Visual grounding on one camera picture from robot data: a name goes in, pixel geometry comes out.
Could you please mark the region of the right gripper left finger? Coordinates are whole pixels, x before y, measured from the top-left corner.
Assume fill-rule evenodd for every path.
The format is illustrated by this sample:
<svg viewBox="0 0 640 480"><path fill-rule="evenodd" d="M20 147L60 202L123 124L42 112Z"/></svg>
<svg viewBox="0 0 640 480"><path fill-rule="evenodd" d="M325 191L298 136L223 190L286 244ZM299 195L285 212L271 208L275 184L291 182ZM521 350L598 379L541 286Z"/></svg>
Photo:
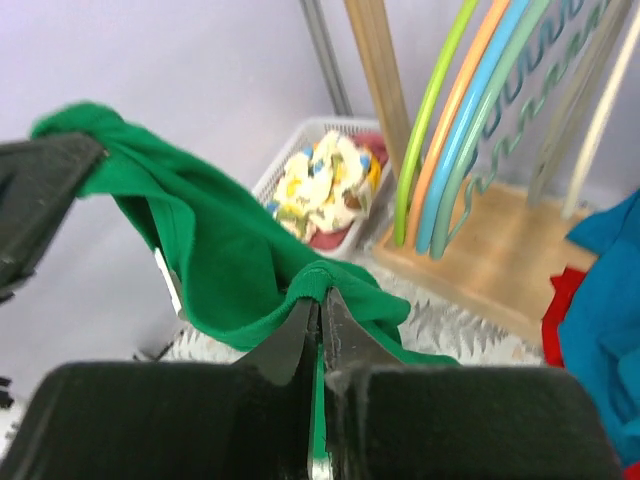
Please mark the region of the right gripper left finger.
<svg viewBox="0 0 640 480"><path fill-rule="evenodd" d="M231 364L71 363L33 396L5 479L306 479L319 306Z"/></svg>

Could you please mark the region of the green t shirt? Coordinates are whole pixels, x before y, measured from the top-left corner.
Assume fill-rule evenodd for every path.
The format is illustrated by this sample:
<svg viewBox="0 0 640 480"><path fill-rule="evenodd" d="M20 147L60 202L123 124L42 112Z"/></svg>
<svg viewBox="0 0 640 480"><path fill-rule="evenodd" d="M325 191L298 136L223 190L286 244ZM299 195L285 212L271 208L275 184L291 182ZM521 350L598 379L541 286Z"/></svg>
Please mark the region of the green t shirt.
<svg viewBox="0 0 640 480"><path fill-rule="evenodd" d="M408 364L448 365L446 355L404 348L400 325L411 307L363 267L316 253L287 232L242 185L115 110L84 102L39 120L35 139L81 132L106 158L81 187L108 194L182 286L188 321L239 351L255 348L303 297L331 288L355 320Z"/></svg>

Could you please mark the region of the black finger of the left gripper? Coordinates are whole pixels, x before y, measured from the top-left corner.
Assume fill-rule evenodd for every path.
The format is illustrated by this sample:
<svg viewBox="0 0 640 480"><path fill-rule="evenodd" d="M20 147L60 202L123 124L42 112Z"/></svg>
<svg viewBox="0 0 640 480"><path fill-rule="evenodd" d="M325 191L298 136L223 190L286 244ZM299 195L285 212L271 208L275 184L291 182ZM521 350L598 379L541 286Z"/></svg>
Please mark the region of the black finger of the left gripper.
<svg viewBox="0 0 640 480"><path fill-rule="evenodd" d="M84 182L106 156L72 132L1 145L1 298L35 275Z"/></svg>

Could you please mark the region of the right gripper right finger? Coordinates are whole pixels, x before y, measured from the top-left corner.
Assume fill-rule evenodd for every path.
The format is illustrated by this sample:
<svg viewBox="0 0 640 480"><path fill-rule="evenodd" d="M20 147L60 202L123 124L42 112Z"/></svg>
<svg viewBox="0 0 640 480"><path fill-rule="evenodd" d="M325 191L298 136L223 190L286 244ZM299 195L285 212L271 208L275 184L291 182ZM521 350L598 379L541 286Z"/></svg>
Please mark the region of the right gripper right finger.
<svg viewBox="0 0 640 480"><path fill-rule="evenodd" d="M619 479L580 383L553 367L409 365L331 289L326 445L337 479Z"/></svg>

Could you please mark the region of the cream white hanger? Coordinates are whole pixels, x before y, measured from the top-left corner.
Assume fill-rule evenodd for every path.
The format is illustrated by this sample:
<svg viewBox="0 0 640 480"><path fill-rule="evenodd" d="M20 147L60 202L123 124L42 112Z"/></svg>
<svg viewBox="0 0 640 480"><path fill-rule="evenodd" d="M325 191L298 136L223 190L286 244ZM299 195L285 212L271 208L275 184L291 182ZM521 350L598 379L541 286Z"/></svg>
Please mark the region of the cream white hanger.
<svg viewBox="0 0 640 480"><path fill-rule="evenodd" d="M580 191L604 135L606 125L611 116L611 112L638 39L639 31L637 29L630 29L623 42L618 58L616 59L612 73L607 81L603 96L596 107L591 124L586 133L585 140L577 157L561 211L563 219L569 219L574 213Z"/></svg>

